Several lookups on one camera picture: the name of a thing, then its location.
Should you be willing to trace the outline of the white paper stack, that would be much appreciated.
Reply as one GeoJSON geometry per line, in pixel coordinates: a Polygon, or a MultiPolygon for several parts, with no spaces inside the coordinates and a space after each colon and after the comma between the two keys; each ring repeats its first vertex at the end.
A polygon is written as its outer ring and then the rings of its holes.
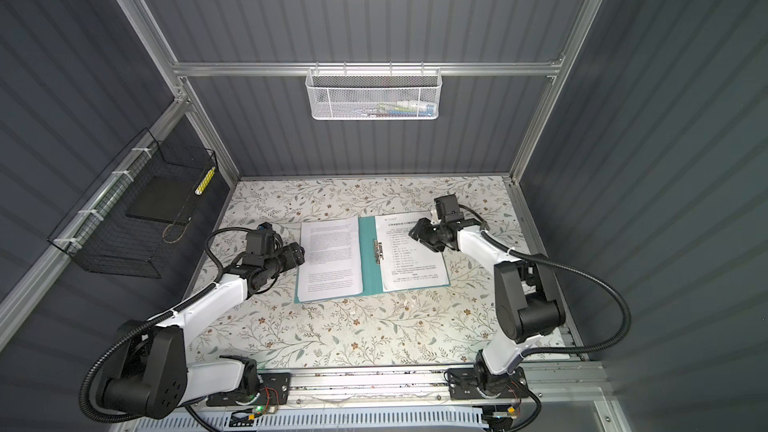
{"type": "Polygon", "coordinates": [[[422,219],[430,225],[427,211],[380,215],[375,217],[380,243],[380,270],[384,292],[443,287],[450,284],[443,255],[429,250],[409,236],[422,219]]]}

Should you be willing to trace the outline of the white printed paper sheet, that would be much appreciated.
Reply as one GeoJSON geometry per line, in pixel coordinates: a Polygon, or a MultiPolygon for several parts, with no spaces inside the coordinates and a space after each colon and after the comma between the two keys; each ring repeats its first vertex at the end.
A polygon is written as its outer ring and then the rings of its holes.
{"type": "Polygon", "coordinates": [[[304,263],[298,268],[299,303],[360,295],[363,292],[359,223],[356,217],[301,225],[304,263]]]}

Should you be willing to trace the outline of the teal green file folder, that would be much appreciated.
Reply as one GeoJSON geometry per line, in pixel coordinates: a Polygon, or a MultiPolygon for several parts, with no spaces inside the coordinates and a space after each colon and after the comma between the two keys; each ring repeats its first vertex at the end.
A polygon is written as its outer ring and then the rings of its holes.
{"type": "Polygon", "coordinates": [[[356,217],[359,223],[359,243],[364,286],[363,292],[356,296],[371,296],[390,293],[383,291],[380,266],[376,264],[374,259],[373,240],[377,239],[375,217],[376,216],[356,217]]]}

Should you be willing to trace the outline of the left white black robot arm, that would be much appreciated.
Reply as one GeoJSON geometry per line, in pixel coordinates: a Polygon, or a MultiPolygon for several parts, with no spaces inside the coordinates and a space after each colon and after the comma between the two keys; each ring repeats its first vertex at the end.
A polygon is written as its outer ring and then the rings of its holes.
{"type": "Polygon", "coordinates": [[[206,238],[205,253],[216,268],[209,284],[164,312],[121,326],[81,383],[78,405],[87,418],[108,424],[162,419],[217,394],[246,406],[270,399],[255,360],[222,355],[193,364],[187,357],[191,342],[217,318],[269,291],[283,273],[305,261],[304,248],[284,242],[268,222],[241,231],[246,248],[229,264],[211,248],[224,231],[206,238]]]}

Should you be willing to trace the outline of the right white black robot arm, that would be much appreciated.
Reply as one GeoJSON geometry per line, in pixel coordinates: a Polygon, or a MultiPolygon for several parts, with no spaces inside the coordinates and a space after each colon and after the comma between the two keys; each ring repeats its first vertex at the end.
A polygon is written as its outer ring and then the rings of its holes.
{"type": "Polygon", "coordinates": [[[434,200],[432,219],[422,218],[409,236],[438,253],[461,252],[483,266],[493,278],[499,331],[482,349],[469,383],[484,397],[507,389],[515,369],[538,352],[542,339],[564,324],[565,308],[552,268],[540,256],[528,256],[491,236],[487,223],[459,203],[453,194],[434,200]]]}

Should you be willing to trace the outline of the metal folder clip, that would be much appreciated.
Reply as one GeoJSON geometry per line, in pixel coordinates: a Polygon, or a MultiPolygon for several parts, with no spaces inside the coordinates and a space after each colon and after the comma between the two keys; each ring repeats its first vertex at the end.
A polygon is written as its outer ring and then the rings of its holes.
{"type": "Polygon", "coordinates": [[[383,245],[378,239],[373,240],[374,259],[377,265],[380,265],[384,259],[383,245]]]}

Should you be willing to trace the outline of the yellow marker pen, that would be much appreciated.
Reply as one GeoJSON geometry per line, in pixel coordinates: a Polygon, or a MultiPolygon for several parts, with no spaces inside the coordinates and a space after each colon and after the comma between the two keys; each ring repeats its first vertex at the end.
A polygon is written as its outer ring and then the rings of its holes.
{"type": "Polygon", "coordinates": [[[216,171],[217,171],[217,167],[213,166],[205,173],[205,175],[201,178],[200,182],[198,183],[198,185],[194,190],[194,194],[196,196],[201,196],[206,191],[207,187],[209,186],[212,179],[214,178],[216,171]]]}

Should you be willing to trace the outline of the black flat pad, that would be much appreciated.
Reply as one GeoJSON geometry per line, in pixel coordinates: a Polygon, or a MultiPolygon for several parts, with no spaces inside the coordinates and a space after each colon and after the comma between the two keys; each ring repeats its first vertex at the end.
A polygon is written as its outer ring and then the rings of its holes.
{"type": "Polygon", "coordinates": [[[187,225],[202,198],[192,182],[153,177],[128,206],[126,216],[164,224],[187,225]]]}

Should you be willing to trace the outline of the pens in white basket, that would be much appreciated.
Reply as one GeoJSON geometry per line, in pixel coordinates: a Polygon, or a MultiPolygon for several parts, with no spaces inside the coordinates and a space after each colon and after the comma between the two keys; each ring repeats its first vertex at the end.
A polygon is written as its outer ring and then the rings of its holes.
{"type": "Polygon", "coordinates": [[[384,102],[353,109],[355,116],[380,119],[433,119],[438,116],[438,105],[435,102],[406,100],[384,102]]]}

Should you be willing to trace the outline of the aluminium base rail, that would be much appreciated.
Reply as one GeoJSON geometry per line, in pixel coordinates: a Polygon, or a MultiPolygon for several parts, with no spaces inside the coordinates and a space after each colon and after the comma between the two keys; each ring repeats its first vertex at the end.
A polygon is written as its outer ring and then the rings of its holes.
{"type": "MultiPolygon", "coordinates": [[[[294,368],[284,410],[450,403],[450,364],[294,368]]],[[[594,402],[614,396],[598,362],[543,361],[522,364],[527,387],[543,402],[594,402]]]]}

